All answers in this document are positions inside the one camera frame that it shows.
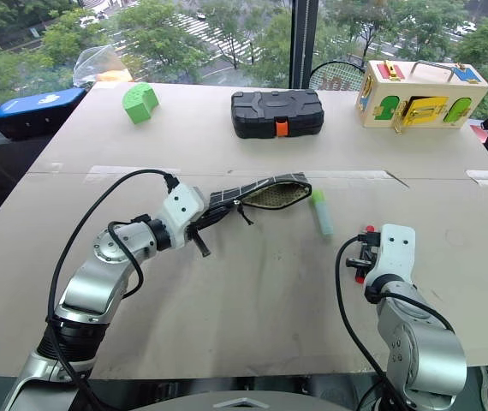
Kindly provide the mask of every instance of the car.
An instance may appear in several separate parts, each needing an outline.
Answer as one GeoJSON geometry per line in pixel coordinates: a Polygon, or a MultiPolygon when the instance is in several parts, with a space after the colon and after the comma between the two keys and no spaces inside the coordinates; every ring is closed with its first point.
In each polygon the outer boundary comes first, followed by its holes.
{"type": "Polygon", "coordinates": [[[470,21],[464,21],[461,26],[457,26],[454,34],[458,36],[464,36],[465,34],[474,33],[476,31],[476,25],[470,21]]]}
{"type": "Polygon", "coordinates": [[[197,20],[204,21],[206,20],[206,14],[203,9],[196,10],[196,18],[197,20]]]}
{"type": "Polygon", "coordinates": [[[86,28],[91,24],[99,23],[98,17],[95,15],[85,15],[79,19],[80,28],[86,28]]]}

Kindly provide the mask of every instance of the black tool case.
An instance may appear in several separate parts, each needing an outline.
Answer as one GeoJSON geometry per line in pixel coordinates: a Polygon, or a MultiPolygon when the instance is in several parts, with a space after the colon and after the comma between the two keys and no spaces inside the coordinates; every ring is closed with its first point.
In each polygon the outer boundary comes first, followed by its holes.
{"type": "Polygon", "coordinates": [[[272,139],[317,134],[324,110],[314,90],[236,92],[231,115],[242,139],[272,139]]]}

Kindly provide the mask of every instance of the black cable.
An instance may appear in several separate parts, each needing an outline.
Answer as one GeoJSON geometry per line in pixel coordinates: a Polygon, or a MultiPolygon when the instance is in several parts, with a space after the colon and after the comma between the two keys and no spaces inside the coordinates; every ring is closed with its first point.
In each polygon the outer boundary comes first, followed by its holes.
{"type": "MultiPolygon", "coordinates": [[[[177,185],[179,184],[179,181],[177,180],[176,177],[171,175],[170,173],[167,173],[162,170],[156,170],[156,169],[143,169],[143,170],[136,170],[131,173],[126,174],[125,176],[119,178],[113,185],[111,185],[97,200],[93,205],[88,209],[88,211],[85,213],[85,215],[80,219],[79,223],[76,225],[76,227],[73,230],[73,234],[69,237],[67,244],[65,244],[65,247],[62,250],[62,253],[59,257],[59,260],[56,263],[56,268],[54,269],[54,273],[52,275],[51,279],[51,284],[50,284],[50,292],[48,294],[48,316],[47,316],[47,330],[48,330],[48,335],[52,343],[52,347],[54,348],[56,352],[56,357],[59,360],[59,362],[62,363],[63,368],[67,372],[67,374],[71,377],[73,380],[73,383],[76,384],[76,386],[81,390],[90,405],[92,406],[92,409],[94,411],[104,411],[104,407],[102,407],[99,403],[98,398],[93,394],[92,389],[90,386],[86,383],[86,381],[82,380],[79,375],[77,375],[76,371],[74,368],[71,366],[69,361],[65,358],[65,355],[63,354],[62,350],[60,349],[59,346],[59,341],[57,340],[57,334],[56,331],[54,330],[53,326],[51,325],[51,321],[54,319],[55,316],[55,305],[56,305],[56,290],[57,290],[57,282],[59,280],[59,275],[62,270],[63,262],[67,258],[67,254],[69,250],[71,249],[71,246],[74,243],[74,240],[76,239],[76,236],[80,233],[80,230],[84,226],[85,222],[88,220],[88,218],[93,214],[93,212],[99,207],[99,205],[111,194],[115,189],[120,186],[123,182],[128,180],[131,177],[140,175],[140,174],[157,174],[161,175],[165,182],[166,186],[168,187],[168,193],[177,185]]],[[[113,236],[112,237],[114,241],[118,239],[118,237],[113,236]]],[[[133,289],[130,291],[130,293],[135,293],[137,289],[133,289]]]]}
{"type": "Polygon", "coordinates": [[[436,319],[438,319],[443,324],[443,326],[446,327],[447,330],[449,330],[455,334],[455,331],[454,331],[453,327],[451,326],[451,324],[449,323],[449,321],[447,319],[445,319],[441,313],[430,308],[429,306],[426,306],[425,304],[422,304],[416,300],[413,300],[409,297],[406,297],[405,295],[389,293],[389,292],[379,294],[379,298],[394,298],[396,300],[405,301],[406,303],[411,304],[412,306],[416,306],[417,308],[420,308],[421,310],[429,313],[432,317],[435,317],[436,319]]]}
{"type": "Polygon", "coordinates": [[[364,395],[362,396],[362,398],[360,399],[360,401],[358,402],[358,406],[356,407],[356,411],[361,411],[362,407],[364,407],[364,403],[366,402],[366,399],[367,397],[370,396],[370,394],[373,393],[373,391],[379,387],[379,385],[382,383],[383,381],[380,379],[377,383],[375,383],[374,385],[372,385],[370,388],[368,388],[368,390],[364,393],[364,395]]]}
{"type": "Polygon", "coordinates": [[[358,241],[358,236],[351,238],[350,240],[347,240],[343,243],[341,248],[339,248],[339,251],[337,252],[336,256],[336,269],[335,269],[335,275],[336,275],[336,294],[337,294],[337,305],[339,306],[339,311],[341,313],[341,319],[343,323],[345,324],[345,328],[347,329],[348,334],[354,341],[354,344],[356,344],[356,347],[360,350],[360,352],[366,357],[367,361],[370,363],[370,365],[373,367],[379,378],[383,381],[383,384],[385,388],[390,392],[390,396],[397,406],[400,411],[408,411],[408,407],[406,404],[404,404],[403,400],[401,399],[400,395],[396,391],[396,388],[394,385],[389,381],[387,376],[385,375],[384,371],[381,369],[381,366],[375,361],[373,356],[370,354],[370,352],[367,350],[367,348],[364,346],[362,341],[358,338],[358,336],[354,333],[353,327],[351,324],[348,322],[347,314],[345,312],[345,306],[343,305],[343,299],[342,299],[342,292],[341,292],[341,275],[340,275],[340,266],[341,266],[341,257],[343,255],[343,252],[345,249],[350,246],[353,242],[358,241]]]}
{"type": "Polygon", "coordinates": [[[113,239],[113,241],[116,243],[116,245],[122,250],[124,255],[126,255],[126,258],[132,263],[134,266],[135,272],[138,275],[138,283],[137,285],[128,291],[122,299],[124,300],[125,298],[128,298],[130,295],[134,295],[135,293],[138,292],[138,290],[141,288],[143,285],[144,277],[143,277],[143,271],[141,270],[140,263],[138,263],[137,259],[135,259],[134,255],[130,250],[128,250],[128,247],[122,242],[120,237],[116,234],[115,232],[115,226],[116,225],[128,225],[129,223],[124,223],[122,221],[111,221],[107,225],[107,231],[109,232],[110,237],[113,239]]]}

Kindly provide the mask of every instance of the window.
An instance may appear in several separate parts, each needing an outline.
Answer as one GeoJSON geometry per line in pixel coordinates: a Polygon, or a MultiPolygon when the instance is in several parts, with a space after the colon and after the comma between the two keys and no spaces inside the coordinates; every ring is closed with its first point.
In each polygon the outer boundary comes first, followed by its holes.
{"type": "Polygon", "coordinates": [[[71,87],[79,54],[101,45],[135,80],[288,85],[290,0],[79,3],[0,0],[0,103],[71,87]]]}
{"type": "MultiPolygon", "coordinates": [[[[370,59],[469,63],[488,80],[488,1],[320,1],[312,67],[370,59]]],[[[488,117],[488,94],[472,117],[488,117]]]]}

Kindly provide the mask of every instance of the plastic bag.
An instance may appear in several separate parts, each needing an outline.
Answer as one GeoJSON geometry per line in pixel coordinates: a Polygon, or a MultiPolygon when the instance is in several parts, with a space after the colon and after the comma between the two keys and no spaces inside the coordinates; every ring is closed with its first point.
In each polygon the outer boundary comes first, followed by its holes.
{"type": "Polygon", "coordinates": [[[81,52],[74,65],[73,84],[86,86],[96,81],[132,81],[132,75],[112,45],[92,47],[81,52]]]}

